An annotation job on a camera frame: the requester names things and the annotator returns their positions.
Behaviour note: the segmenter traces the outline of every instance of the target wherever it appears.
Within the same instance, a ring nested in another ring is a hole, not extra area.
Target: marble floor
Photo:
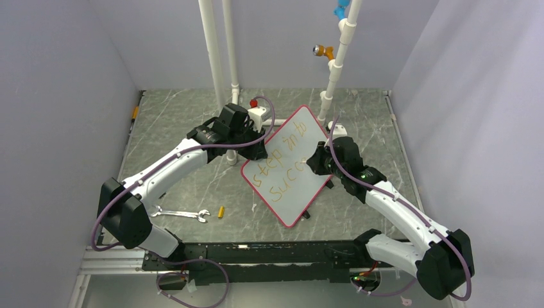
[[[319,113],[323,89],[243,89],[240,105],[264,95],[272,100],[276,117],[286,119],[300,105]],[[327,121],[340,115],[340,122],[359,145],[365,164],[384,173],[398,190],[416,204],[414,188],[401,152],[398,136],[381,89],[337,89]],[[149,90],[128,145],[121,179],[145,169],[172,150],[195,126],[218,115],[212,89]],[[319,241],[354,239],[370,228],[394,239],[405,238],[384,216],[345,192],[337,179],[324,189],[308,211],[311,218],[292,228],[284,227],[240,175],[244,162],[235,166],[225,156],[193,172],[172,186],[157,204],[164,209],[209,210],[208,223],[163,216],[151,218],[185,242]],[[217,218],[221,206],[223,219]],[[104,243],[114,241],[105,234]]]

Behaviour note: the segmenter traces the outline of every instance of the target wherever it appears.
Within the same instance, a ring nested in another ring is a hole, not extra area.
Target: wrench
[[[204,219],[204,215],[210,215],[208,210],[201,210],[200,212],[182,212],[180,210],[163,210],[162,207],[159,207],[158,205],[154,205],[154,208],[156,211],[149,215],[151,217],[157,217],[159,215],[181,216],[196,218],[201,223],[205,223],[206,219]]]

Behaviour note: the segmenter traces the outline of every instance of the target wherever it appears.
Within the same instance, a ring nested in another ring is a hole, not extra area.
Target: small yellow cylinder
[[[139,109],[139,107],[136,106],[136,108],[134,108],[134,111],[132,112],[132,119],[133,120],[136,120],[136,117],[138,116],[138,109]]]
[[[223,214],[225,213],[225,207],[219,208],[219,214],[217,215],[218,218],[223,218]]]

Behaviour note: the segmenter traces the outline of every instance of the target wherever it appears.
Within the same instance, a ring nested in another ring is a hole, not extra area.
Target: cable
[[[329,145],[330,145],[330,153],[332,155],[332,159],[334,159],[334,162],[336,163],[336,166],[338,167],[338,169],[340,169],[340,171],[342,171],[342,173],[347,176],[349,179],[351,179],[352,181],[354,181],[355,183],[359,184],[359,185],[362,185],[362,186],[365,186],[367,188],[370,188],[370,189],[373,189],[373,190],[376,190],[382,194],[385,194],[386,196],[388,197],[391,197],[391,198],[395,198],[394,194],[391,194],[390,192],[388,191],[385,191],[379,187],[376,187],[374,185],[370,185],[368,183],[365,183],[359,179],[357,179],[356,177],[352,176],[351,174],[349,174],[346,169],[344,169],[344,167],[340,164],[340,162],[338,161],[338,158],[336,157],[336,154],[334,153],[334,147],[332,146],[332,134],[334,132],[334,128],[336,126],[336,122],[338,121],[338,119],[340,118],[340,116],[337,116],[334,121],[332,122],[332,127],[330,128],[330,134],[329,134]],[[402,198],[399,198],[397,199],[398,202],[400,202],[400,204],[404,205],[404,207],[406,207],[407,209],[409,209],[412,213],[414,213],[415,216],[417,216],[422,222],[423,224],[427,227],[427,228],[430,228],[432,225],[416,210],[414,209],[409,203],[407,203],[406,201],[404,201]],[[470,271],[468,269],[468,265],[466,263],[466,261],[464,260],[463,256],[461,255],[461,253],[459,252],[459,250],[445,237],[443,236],[442,234],[440,234],[440,232],[438,232],[436,229],[434,229],[434,231],[432,232],[434,234],[436,234],[438,237],[440,237],[440,239],[446,243],[446,245],[448,245],[448,247],[450,247],[450,249],[454,252],[455,256],[459,259],[459,261],[461,262],[461,266],[463,267],[463,271],[464,271],[464,276],[465,276],[465,279],[466,279],[466,294],[464,296],[457,296],[455,294],[450,294],[451,297],[455,298],[456,300],[460,300],[460,301],[467,301],[469,298],[470,298],[470,295],[472,294],[472,281],[471,281],[471,277],[470,277]]]
[[[158,290],[158,293],[157,294],[162,294],[166,297],[168,297],[169,299],[173,300],[174,302],[178,303],[178,304],[182,304],[186,307],[189,307],[189,308],[214,308],[214,307],[217,307],[218,305],[221,305],[221,303],[225,300],[226,298],[226,295],[228,294],[228,289],[230,287],[230,282],[228,280],[228,274],[226,273],[225,269],[217,262],[215,261],[212,261],[212,260],[209,260],[209,259],[193,259],[193,260],[187,260],[187,261],[181,261],[181,262],[170,262],[170,261],[166,261],[165,259],[163,259],[161,256],[157,255],[156,253],[153,252],[153,254],[155,256],[157,256],[157,258],[165,263],[165,264],[170,264],[170,265],[185,265],[185,264],[189,264],[189,263],[195,263],[195,262],[206,262],[206,263],[210,263],[210,264],[213,264],[215,266],[217,266],[217,268],[219,268],[221,270],[221,272],[223,272],[223,275],[225,276],[225,283],[226,283],[226,286],[225,286],[225,292],[223,293],[222,297],[213,305],[211,306],[207,306],[207,307],[198,307],[198,306],[193,306],[191,304],[188,304],[182,300],[180,300],[179,298],[175,297],[175,296],[172,296],[168,293],[166,293],[165,291],[163,291],[161,288],[160,288],[160,281],[166,277],[166,276],[173,276],[173,275],[176,275],[176,276],[185,276],[185,274],[183,273],[178,273],[178,272],[175,272],[175,271],[170,271],[168,273],[164,273],[162,274],[161,276],[159,276],[157,278],[157,290]]]
[[[362,273],[360,273],[359,276],[367,277],[368,275],[370,275],[370,273],[372,273],[373,270],[376,269],[377,266],[378,266],[378,261],[374,261],[374,264],[372,264],[372,267],[368,271],[363,271]]]
[[[264,96],[255,96],[254,99],[257,99],[257,98],[264,99],[268,103],[268,105],[270,105],[270,109],[272,111],[272,123],[274,123],[274,121],[276,119],[276,113],[274,111],[274,105],[272,104],[270,99],[268,99],[268,98],[266,98]],[[209,149],[209,148],[232,149],[232,148],[243,148],[243,147],[246,147],[246,146],[252,146],[252,145],[254,145],[256,143],[259,143],[259,142],[263,141],[272,132],[273,128],[274,128],[273,125],[271,125],[268,128],[268,130],[266,130],[264,135],[260,136],[258,139],[255,139],[254,141],[241,143],[241,144],[202,144],[202,145],[199,145],[199,146],[193,146],[192,148],[184,149],[184,150],[182,150],[182,151],[180,151],[178,153],[172,154],[172,156],[170,156],[167,159],[163,160],[159,165],[157,165],[151,171],[149,171],[148,173],[143,175],[140,178],[140,180],[135,181],[130,186],[128,186],[125,190],[121,191],[121,193],[119,193],[112,201],[110,201],[110,203],[108,203],[108,205],[106,205],[106,207],[102,210],[102,212],[100,212],[100,215],[98,216],[98,218],[96,218],[96,221],[94,222],[94,225],[92,227],[92,232],[90,234],[90,245],[91,245],[92,249],[97,251],[97,252],[103,252],[103,251],[106,251],[106,250],[108,250],[110,248],[113,248],[113,247],[115,247],[117,245],[120,245],[120,243],[117,242],[117,243],[110,244],[110,245],[108,245],[106,247],[102,247],[102,248],[96,246],[94,238],[95,238],[96,232],[98,231],[100,223],[102,222],[102,219],[104,218],[104,216],[106,216],[107,212],[114,206],[114,204],[117,203],[125,194],[130,192],[132,189],[136,188],[139,185],[140,181],[145,182],[148,178],[153,176],[157,171],[161,170],[164,166],[168,165],[172,160],[178,158],[178,154],[183,156],[183,155],[185,155],[185,154],[187,154],[189,152],[192,152],[194,150],[204,150],[204,149]]]
[[[325,248],[325,251],[326,251],[327,249],[332,250],[333,252],[336,252],[336,253],[340,253],[341,255],[355,255],[355,252],[351,252],[351,253],[350,253],[350,252],[341,252],[340,250],[336,250],[336,249],[334,249],[334,248],[332,248],[332,247],[326,247],[326,248]]]
[[[186,267],[187,267],[187,265],[184,264],[184,265],[182,266],[182,268],[180,269],[180,273],[183,273],[183,271],[185,271]]]
[[[391,293],[379,293],[379,294],[375,294],[375,293],[372,293],[372,292],[369,292],[369,291],[365,291],[363,290],[362,288],[360,288],[357,284],[355,284],[355,282],[353,282],[353,280],[351,281],[352,285],[357,289],[357,292],[363,292],[364,294],[367,294],[369,296],[377,296],[377,297],[389,297],[389,296],[396,296],[396,295],[399,295],[401,293],[403,293],[404,291],[410,289],[415,283],[416,281],[418,281],[417,279],[412,279],[412,281],[410,281],[406,286],[404,286],[402,289],[398,290],[398,291],[395,291],[395,292],[391,292]]]
[[[164,161],[162,161],[159,165],[157,165],[156,167],[154,167],[151,171],[149,171],[148,173],[146,173],[145,175],[143,175],[139,180],[135,181],[134,183],[132,183],[131,185],[129,185],[127,188],[125,188],[123,191],[121,191],[117,196],[115,196],[115,198],[112,199],[112,201],[110,201],[110,203],[108,203],[108,205],[106,205],[106,207],[102,210],[102,212],[100,212],[100,214],[98,215],[98,217],[96,218],[96,221],[94,222],[94,225],[92,227],[92,231],[90,233],[90,246],[92,247],[93,250],[97,251],[97,252],[103,252],[103,251],[106,251],[108,249],[111,249],[115,246],[118,246],[120,245],[120,242],[116,242],[116,243],[113,243],[113,244],[110,244],[106,247],[98,247],[96,246],[96,242],[94,241],[94,238],[95,238],[95,235],[96,235],[96,232],[98,231],[98,228],[100,226],[100,223],[102,222],[102,219],[106,216],[106,214],[108,213],[108,211],[124,196],[126,195],[127,193],[129,193],[132,189],[136,188],[138,185],[139,185],[139,182],[142,181],[142,182],[145,182],[148,178],[150,178],[151,176],[153,176],[157,171],[161,170],[163,167],[165,167],[166,165],[168,165],[171,161],[173,161],[174,159],[178,158],[178,155],[181,157],[181,156],[184,156],[185,154],[189,153],[189,152],[192,152],[194,150],[204,150],[204,149],[209,149],[209,148],[226,148],[226,149],[232,149],[232,148],[243,148],[243,147],[246,147],[246,146],[252,146],[254,144],[257,144],[261,141],[263,141],[266,137],[268,137],[268,135],[272,132],[272,130],[274,129],[274,122],[276,120],[276,112],[274,110],[274,104],[272,104],[272,102],[270,101],[270,99],[266,98],[265,96],[255,96],[254,99],[264,99],[268,105],[270,106],[270,110],[272,111],[272,124],[270,125],[270,127],[266,130],[266,132],[264,133],[264,135],[260,136],[258,139],[255,139],[254,141],[250,141],[250,142],[246,142],[246,143],[241,143],[241,144],[202,144],[202,145],[199,145],[199,146],[193,146],[192,148],[187,148],[187,149],[184,149],[182,151],[179,151],[178,153],[175,153],[173,154],[172,156],[168,157],[167,159],[165,159]],[[168,263],[168,264],[172,264],[172,265],[181,265],[181,264],[188,264],[188,263],[193,263],[193,262],[207,262],[207,263],[211,263],[215,266],[217,266],[222,272],[223,274],[225,275],[225,281],[226,281],[226,289],[225,289],[225,293],[223,294],[223,297],[221,297],[221,299],[215,303],[214,305],[211,305],[211,306],[208,306],[206,308],[213,308],[213,307],[217,307],[220,303],[223,302],[223,300],[225,300],[226,298],[226,294],[228,292],[228,286],[229,286],[229,281],[228,281],[228,275],[226,274],[226,271],[225,269],[218,263],[212,261],[212,260],[208,260],[208,259],[193,259],[193,260],[187,260],[187,261],[182,261],[182,262],[169,262],[169,261],[166,261],[164,260],[163,258],[161,258],[161,256],[157,255],[155,252],[153,252],[163,263]],[[166,273],[164,275],[161,275],[158,279],[157,279],[157,289],[159,290],[159,294],[163,294],[164,296],[170,298],[171,300],[174,300],[175,302],[179,303],[179,304],[182,304],[186,307],[190,307],[190,308],[198,308],[196,306],[192,306],[192,305],[189,305],[179,299],[177,299],[176,297],[174,296],[171,296],[170,294],[164,292],[163,290],[160,289],[158,283],[160,282],[160,279],[166,275],[168,275],[169,273]]]

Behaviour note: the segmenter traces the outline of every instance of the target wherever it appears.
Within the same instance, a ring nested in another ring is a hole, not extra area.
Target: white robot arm
[[[349,194],[383,214],[409,240],[395,241],[378,230],[368,230],[354,241],[359,258],[382,261],[404,270],[416,277],[429,295],[442,299],[463,284],[466,275],[453,249],[436,234],[440,233],[447,235],[446,240],[455,246],[466,261],[470,276],[474,275],[470,239],[462,230],[451,232],[433,221],[406,200],[380,171],[364,165],[359,147],[351,137],[338,137],[332,143],[343,169],[372,189],[347,177],[338,168],[330,146],[325,142],[318,144],[316,152],[306,161],[308,166],[317,175],[335,175],[340,178]],[[400,205],[399,199],[406,206]]]
[[[123,192],[125,195],[107,211],[101,224],[127,249],[141,247],[168,261],[185,260],[185,245],[182,241],[166,229],[152,224],[148,213],[153,211],[155,202],[168,188],[216,157],[224,155],[227,148],[221,145],[247,144],[262,139],[262,122],[268,117],[270,112],[264,107],[246,110],[238,105],[227,104],[219,117],[213,117],[195,127],[176,148],[145,170],[124,179],[122,183],[113,178],[107,180],[102,185],[99,215],[114,198]],[[264,141],[236,150],[247,159],[268,157]]]

